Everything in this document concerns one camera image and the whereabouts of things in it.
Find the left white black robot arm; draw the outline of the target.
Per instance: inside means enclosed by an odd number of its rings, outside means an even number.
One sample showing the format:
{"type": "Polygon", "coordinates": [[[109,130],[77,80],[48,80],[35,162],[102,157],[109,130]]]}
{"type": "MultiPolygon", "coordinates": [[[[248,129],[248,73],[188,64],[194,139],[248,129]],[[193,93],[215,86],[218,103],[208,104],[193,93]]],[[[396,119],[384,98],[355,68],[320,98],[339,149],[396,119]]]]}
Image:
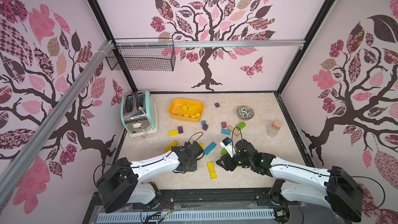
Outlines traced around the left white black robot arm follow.
{"type": "Polygon", "coordinates": [[[161,192],[149,179],[165,172],[194,172],[202,155],[204,149],[194,141],[147,160],[117,160],[95,183],[105,213],[116,212],[127,204],[157,207],[161,192]]]}

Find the yellow long front block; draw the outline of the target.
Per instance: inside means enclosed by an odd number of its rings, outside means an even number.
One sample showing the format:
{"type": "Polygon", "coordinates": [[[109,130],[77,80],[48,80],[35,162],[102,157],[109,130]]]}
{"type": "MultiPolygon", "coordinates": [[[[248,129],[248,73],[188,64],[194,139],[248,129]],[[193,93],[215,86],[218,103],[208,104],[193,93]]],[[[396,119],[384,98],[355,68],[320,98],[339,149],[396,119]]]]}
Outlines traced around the yellow long front block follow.
{"type": "Polygon", "coordinates": [[[217,179],[217,173],[215,171],[215,167],[213,162],[207,162],[207,167],[208,167],[208,171],[209,171],[209,175],[211,180],[217,179]]]}

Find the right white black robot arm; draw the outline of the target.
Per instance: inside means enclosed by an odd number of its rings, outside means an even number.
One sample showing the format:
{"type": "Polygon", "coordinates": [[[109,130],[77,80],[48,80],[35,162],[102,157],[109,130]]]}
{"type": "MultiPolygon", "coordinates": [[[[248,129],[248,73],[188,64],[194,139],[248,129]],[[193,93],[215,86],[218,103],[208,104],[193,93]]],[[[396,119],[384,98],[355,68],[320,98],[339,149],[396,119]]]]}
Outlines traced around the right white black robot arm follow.
{"type": "Polygon", "coordinates": [[[354,176],[340,167],[319,169],[292,163],[273,154],[257,151],[245,139],[233,143],[232,139],[225,138],[220,145],[227,153],[216,163],[226,171],[232,172],[242,167],[274,178],[268,195],[276,205],[288,202],[320,205],[354,223],[361,222],[362,214],[373,213],[381,208],[380,205],[364,204],[365,190],[354,176]]]}

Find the long yellow diagonal block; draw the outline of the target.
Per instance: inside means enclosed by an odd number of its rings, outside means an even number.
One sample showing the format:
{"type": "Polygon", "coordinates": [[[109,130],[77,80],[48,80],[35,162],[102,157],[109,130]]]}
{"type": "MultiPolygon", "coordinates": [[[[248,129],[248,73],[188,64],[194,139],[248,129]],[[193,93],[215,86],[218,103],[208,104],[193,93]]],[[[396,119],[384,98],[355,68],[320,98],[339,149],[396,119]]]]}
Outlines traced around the long yellow diagonal block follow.
{"type": "Polygon", "coordinates": [[[167,153],[167,152],[171,151],[173,147],[177,147],[177,146],[178,146],[178,142],[177,142],[177,141],[173,141],[173,142],[164,150],[164,152],[167,153]]]}

